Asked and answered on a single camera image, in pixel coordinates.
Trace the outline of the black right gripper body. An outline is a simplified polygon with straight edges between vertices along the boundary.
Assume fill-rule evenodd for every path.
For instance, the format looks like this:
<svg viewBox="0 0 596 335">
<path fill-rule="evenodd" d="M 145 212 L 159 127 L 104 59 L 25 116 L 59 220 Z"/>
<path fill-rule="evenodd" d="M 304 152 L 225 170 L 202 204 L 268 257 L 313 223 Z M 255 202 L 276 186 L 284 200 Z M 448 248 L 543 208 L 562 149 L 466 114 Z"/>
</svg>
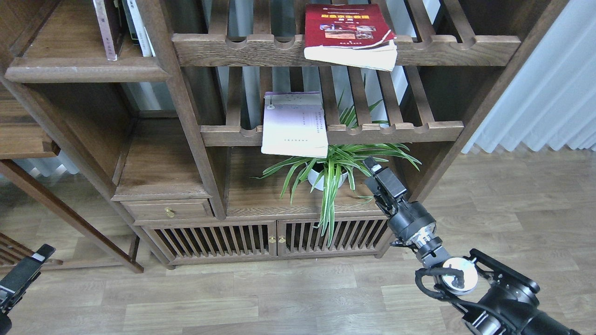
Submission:
<svg viewBox="0 0 596 335">
<path fill-rule="evenodd" d="M 436 220 L 420 202 L 394 200 L 387 213 L 396 237 L 391 245 L 425 245 L 436 238 Z"/>
</svg>

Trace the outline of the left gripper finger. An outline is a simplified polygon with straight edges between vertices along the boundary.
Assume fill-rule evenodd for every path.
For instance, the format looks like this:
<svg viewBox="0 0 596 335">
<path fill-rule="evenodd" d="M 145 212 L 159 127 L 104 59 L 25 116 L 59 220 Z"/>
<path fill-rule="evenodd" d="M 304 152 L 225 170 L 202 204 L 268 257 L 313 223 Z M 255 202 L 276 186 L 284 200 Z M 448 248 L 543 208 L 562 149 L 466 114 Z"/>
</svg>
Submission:
<svg viewBox="0 0 596 335">
<path fill-rule="evenodd" d="M 11 291 L 7 288 L 0 288 L 0 311 L 1 316 L 5 317 L 21 300 L 21 291 Z"/>
</svg>

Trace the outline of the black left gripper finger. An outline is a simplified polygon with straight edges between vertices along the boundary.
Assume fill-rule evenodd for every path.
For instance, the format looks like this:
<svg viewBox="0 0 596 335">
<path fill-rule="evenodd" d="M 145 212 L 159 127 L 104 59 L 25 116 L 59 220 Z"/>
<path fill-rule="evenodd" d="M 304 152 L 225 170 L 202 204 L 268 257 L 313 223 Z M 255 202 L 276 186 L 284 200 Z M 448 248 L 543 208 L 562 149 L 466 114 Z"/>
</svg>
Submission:
<svg viewBox="0 0 596 335">
<path fill-rule="evenodd" d="M 0 282 L 2 298 L 17 298 L 39 276 L 45 261 L 52 256 L 55 248 L 43 244 L 32 256 L 24 257 Z"/>
</svg>

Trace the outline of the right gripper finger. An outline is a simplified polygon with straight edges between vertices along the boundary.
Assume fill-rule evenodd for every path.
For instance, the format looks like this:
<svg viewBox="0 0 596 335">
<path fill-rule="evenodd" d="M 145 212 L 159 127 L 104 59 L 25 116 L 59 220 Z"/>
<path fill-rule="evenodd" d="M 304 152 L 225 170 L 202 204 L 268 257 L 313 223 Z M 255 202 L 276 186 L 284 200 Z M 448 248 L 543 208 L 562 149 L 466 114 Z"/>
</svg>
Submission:
<svg viewBox="0 0 596 335">
<path fill-rule="evenodd" d="M 407 189 L 389 168 L 381 167 L 372 157 L 364 159 L 364 165 L 371 174 L 367 180 L 377 180 L 383 185 L 394 197 L 394 204 L 404 199 Z"/>
<path fill-rule="evenodd" d="M 391 218 L 396 214 L 394 197 L 377 180 L 365 180 L 366 186 L 370 189 L 375 198 L 375 203 L 379 209 Z"/>
</svg>

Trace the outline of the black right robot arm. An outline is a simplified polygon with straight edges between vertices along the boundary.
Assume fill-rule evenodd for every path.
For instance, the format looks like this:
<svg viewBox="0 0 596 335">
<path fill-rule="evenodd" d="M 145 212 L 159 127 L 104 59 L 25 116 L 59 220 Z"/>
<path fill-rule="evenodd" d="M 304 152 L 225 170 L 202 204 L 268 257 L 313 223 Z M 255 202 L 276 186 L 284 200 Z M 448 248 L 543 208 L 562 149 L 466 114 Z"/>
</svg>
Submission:
<svg viewBox="0 0 596 335">
<path fill-rule="evenodd" d="M 468 256 L 451 256 L 436 235 L 436 220 L 388 168 L 372 157 L 364 160 L 366 185 L 388 217 L 392 246 L 412 250 L 422 267 L 415 284 L 430 298 L 448 302 L 462 313 L 475 335 L 575 335 L 539 309 L 539 285 L 475 248 Z"/>
</svg>

